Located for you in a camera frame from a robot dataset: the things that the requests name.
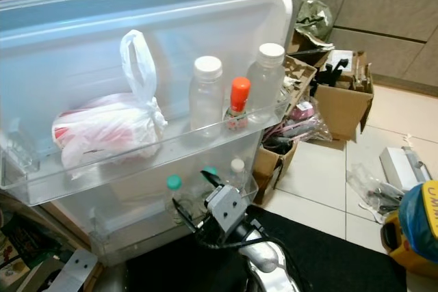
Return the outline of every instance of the red and white plastic bag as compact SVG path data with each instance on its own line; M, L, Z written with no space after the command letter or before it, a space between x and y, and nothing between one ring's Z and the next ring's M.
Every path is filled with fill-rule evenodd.
M136 52L138 77L134 76L131 67L131 44ZM143 34L136 30L126 34L120 43L120 55L132 93L94 99L79 109L61 113L53 122L53 141L62 149L62 164L66 169L162 139L167 122L154 97L157 74ZM159 144L152 145L135 151L131 157L147 158L158 149ZM117 157L114 162L120 162L120 159ZM71 173L77 178L83 171L75 169Z

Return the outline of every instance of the tiled floor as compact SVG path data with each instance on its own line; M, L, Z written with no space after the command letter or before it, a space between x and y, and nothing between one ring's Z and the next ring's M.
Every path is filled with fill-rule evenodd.
M385 180L378 156L385 147L414 147L438 179L438 98L375 86L368 126L356 141L300 143L292 164L263 207L301 224L385 253L381 225L358 206L346 170L362 163ZM408 292L437 291L438 282L408 274Z

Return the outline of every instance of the door shelf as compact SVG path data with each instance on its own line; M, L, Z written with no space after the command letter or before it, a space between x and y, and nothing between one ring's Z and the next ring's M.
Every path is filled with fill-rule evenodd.
M114 157L91 161L67 169L62 165L60 151L40 157L38 171L26 172L16 164L10 153L2 150L0 188L8 191L29 206L55 200L156 168L270 127L280 122L288 105L289 95L286 91L281 90L274 105L248 114L250 116L258 112L269 113L269 120L262 123L249 120L248 126L238 131L228 130L227 123L230 120L190 131L190 117L186 115L168 121L164 138L159 143L149 144ZM206 139L203 136L208 129L220 130L219 136L215 139ZM156 147L157 145L159 150L152 157L148 159L144 159L140 155L136 157L137 154L144 152L147 148ZM72 174L78 172L81 172L81 175L78 178L73 178Z
M255 179L251 176L240 194L248 204L251 204L258 189ZM143 217L141 220L138 219L139 208L136 208L135 213L132 214L137 217L137 220L132 220L132 223L112 232L102 229L103 226L111 226L109 222L99 222L102 218L98 216L94 218L95 230L90 233L92 251L104 265L117 265L190 234L187 226L184 224L176 225L172 221L171 216L164 210L164 206L161 211L155 211L159 208L158 204L159 202L154 202L151 207L143 207L145 210L148 208L150 215L147 215L148 211L146 211L140 216ZM126 213L120 214L124 220L129 222Z

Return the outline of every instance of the black floor mat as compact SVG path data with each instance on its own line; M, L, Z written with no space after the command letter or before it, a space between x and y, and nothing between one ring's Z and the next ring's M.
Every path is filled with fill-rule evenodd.
M405 270L388 256L310 227L248 208L266 232L281 239L314 292L406 292ZM130 291L242 291L244 261L234 251L213 251L188 236L128 262Z

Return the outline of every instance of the orange bottle cap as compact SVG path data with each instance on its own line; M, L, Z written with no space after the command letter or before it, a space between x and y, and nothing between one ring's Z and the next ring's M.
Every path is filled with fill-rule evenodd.
M251 82L245 77L237 77L233 80L231 88L231 109L242 112L248 99Z

